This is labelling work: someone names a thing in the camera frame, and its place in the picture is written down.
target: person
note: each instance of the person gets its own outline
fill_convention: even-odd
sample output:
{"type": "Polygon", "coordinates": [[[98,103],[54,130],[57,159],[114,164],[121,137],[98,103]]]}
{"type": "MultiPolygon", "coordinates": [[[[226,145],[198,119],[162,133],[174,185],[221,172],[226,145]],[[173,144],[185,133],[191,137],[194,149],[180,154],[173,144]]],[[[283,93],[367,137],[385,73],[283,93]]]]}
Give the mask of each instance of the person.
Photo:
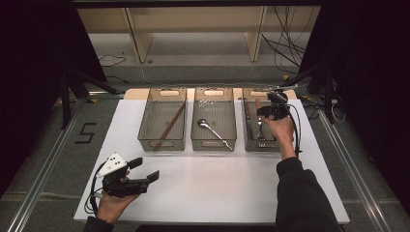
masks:
{"type": "MultiPolygon", "coordinates": [[[[311,170],[304,170],[292,145],[293,124],[289,117],[264,119],[277,139],[282,161],[277,165],[277,232],[340,231],[331,204],[311,170]]],[[[113,223],[138,195],[117,198],[104,195],[97,218],[88,217],[84,232],[112,231],[113,223]]]]}

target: wooden stick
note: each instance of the wooden stick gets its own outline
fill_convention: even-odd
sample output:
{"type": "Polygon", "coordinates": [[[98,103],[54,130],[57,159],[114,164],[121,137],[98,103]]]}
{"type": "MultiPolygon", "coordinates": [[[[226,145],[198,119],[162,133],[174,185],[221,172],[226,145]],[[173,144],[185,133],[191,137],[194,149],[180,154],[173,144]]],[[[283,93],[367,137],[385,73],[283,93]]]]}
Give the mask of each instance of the wooden stick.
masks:
{"type": "Polygon", "coordinates": [[[256,99],[255,99],[255,105],[256,105],[256,109],[259,109],[259,108],[262,107],[262,104],[260,103],[260,99],[259,99],[259,98],[256,98],[256,99]]]}
{"type": "MultiPolygon", "coordinates": [[[[181,114],[182,110],[184,110],[186,103],[184,102],[181,107],[179,108],[178,112],[175,114],[175,116],[172,118],[171,122],[168,124],[168,127],[166,127],[166,129],[163,131],[160,140],[163,140],[166,138],[166,136],[168,135],[169,131],[171,131],[172,127],[174,126],[175,122],[177,121],[179,115],[181,114]]],[[[158,142],[155,145],[155,149],[154,150],[158,150],[159,147],[161,146],[162,142],[158,142]]]]}

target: spoon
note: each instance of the spoon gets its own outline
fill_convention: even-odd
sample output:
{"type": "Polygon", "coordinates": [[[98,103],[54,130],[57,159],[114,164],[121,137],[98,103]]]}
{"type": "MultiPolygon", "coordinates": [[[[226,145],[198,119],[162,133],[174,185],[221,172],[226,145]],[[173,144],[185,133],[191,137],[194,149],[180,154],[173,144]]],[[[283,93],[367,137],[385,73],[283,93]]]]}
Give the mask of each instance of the spoon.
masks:
{"type": "Polygon", "coordinates": [[[209,127],[208,122],[206,121],[206,119],[199,119],[197,124],[202,128],[209,129],[211,132],[214,133],[214,135],[216,135],[226,145],[227,148],[229,148],[229,150],[233,151],[233,149],[228,145],[228,143],[225,140],[223,140],[223,138],[220,137],[220,135],[217,134],[211,127],[209,127]]]}

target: white table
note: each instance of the white table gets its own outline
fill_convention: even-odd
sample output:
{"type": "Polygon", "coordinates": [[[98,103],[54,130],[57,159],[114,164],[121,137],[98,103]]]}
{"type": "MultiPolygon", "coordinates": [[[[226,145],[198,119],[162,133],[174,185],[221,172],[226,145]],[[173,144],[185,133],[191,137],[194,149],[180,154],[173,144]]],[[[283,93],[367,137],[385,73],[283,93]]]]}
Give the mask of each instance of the white table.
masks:
{"type": "MultiPolygon", "coordinates": [[[[120,220],[133,223],[164,224],[274,224],[277,210],[280,154],[245,151],[242,104],[235,101],[237,141],[235,151],[195,152],[190,143],[193,102],[187,104],[186,149],[184,152],[146,153],[137,135],[146,101],[121,100],[109,127],[92,176],[82,195],[74,219],[86,220],[84,203],[93,175],[114,152],[126,161],[143,157],[143,164],[129,175],[145,178],[157,170],[160,178],[149,186],[122,214],[120,220]]],[[[300,160],[311,169],[326,192],[340,224],[349,222],[335,184],[323,160],[302,104],[289,100],[301,117],[300,160]]],[[[96,189],[102,186],[97,180],[96,189]]]]}

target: hand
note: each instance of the hand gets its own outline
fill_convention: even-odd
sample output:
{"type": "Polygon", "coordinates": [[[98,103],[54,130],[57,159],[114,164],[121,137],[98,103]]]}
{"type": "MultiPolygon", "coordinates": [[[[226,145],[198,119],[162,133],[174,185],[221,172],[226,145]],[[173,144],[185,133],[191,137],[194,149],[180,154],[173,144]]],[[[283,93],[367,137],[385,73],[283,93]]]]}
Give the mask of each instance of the hand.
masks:
{"type": "Polygon", "coordinates": [[[264,123],[268,124],[272,136],[277,139],[282,159],[296,157],[295,150],[292,146],[293,141],[293,124],[289,117],[279,120],[265,118],[264,123]]]}
{"type": "Polygon", "coordinates": [[[123,214],[125,209],[133,202],[133,200],[138,198],[138,196],[139,194],[119,198],[116,196],[110,196],[103,191],[99,210],[97,212],[97,218],[111,224],[114,223],[120,215],[123,214]]]}

